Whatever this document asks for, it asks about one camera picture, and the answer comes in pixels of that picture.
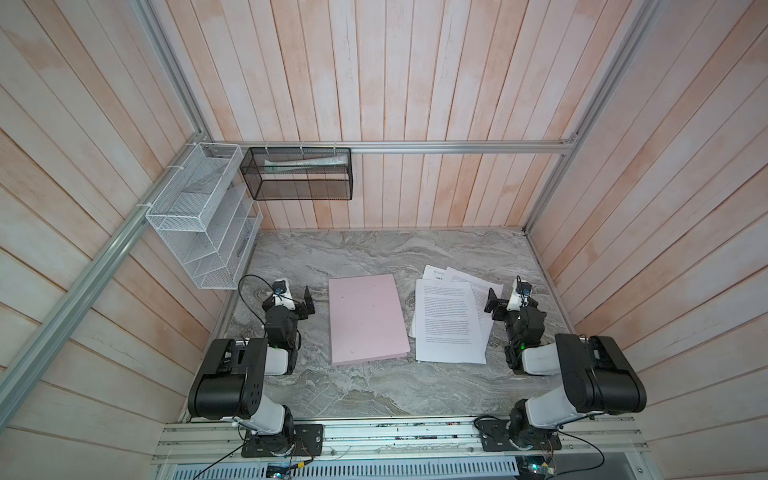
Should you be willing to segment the pink folder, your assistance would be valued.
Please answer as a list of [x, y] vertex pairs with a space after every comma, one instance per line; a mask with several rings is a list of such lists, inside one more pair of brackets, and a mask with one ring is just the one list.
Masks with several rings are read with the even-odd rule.
[[331, 279], [328, 294], [333, 366], [408, 355], [409, 337], [393, 275]]

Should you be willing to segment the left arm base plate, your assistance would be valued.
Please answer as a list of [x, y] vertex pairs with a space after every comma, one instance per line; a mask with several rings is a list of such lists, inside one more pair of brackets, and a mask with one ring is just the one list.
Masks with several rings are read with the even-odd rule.
[[322, 424], [288, 425], [274, 435], [247, 433], [241, 450], [243, 458], [287, 458], [291, 455], [318, 457], [322, 453]]

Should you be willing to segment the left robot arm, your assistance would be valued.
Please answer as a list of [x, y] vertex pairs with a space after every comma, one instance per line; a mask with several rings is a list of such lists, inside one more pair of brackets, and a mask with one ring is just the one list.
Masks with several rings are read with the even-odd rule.
[[251, 435], [291, 443], [292, 414], [268, 398], [265, 378], [293, 373], [302, 346], [298, 324], [313, 315], [315, 307], [309, 290], [296, 300], [285, 280], [272, 289], [263, 302], [264, 336], [212, 341], [188, 394], [187, 411], [193, 418], [229, 420]]

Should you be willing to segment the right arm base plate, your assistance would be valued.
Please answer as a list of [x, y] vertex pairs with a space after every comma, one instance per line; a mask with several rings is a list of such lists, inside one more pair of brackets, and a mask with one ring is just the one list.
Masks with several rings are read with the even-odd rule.
[[531, 427], [525, 421], [481, 416], [475, 418], [472, 424], [484, 452], [550, 452], [562, 449], [555, 430]]

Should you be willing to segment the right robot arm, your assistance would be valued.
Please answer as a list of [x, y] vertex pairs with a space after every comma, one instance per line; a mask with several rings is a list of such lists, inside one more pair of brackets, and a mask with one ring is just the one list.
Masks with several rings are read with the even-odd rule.
[[504, 324], [509, 368], [529, 376], [558, 377], [561, 385], [531, 399], [517, 401], [507, 431], [511, 438], [531, 444], [560, 426], [599, 414], [639, 413], [647, 404], [642, 381], [608, 336], [558, 333], [543, 344], [547, 314], [522, 282], [507, 300], [488, 290], [484, 311]]

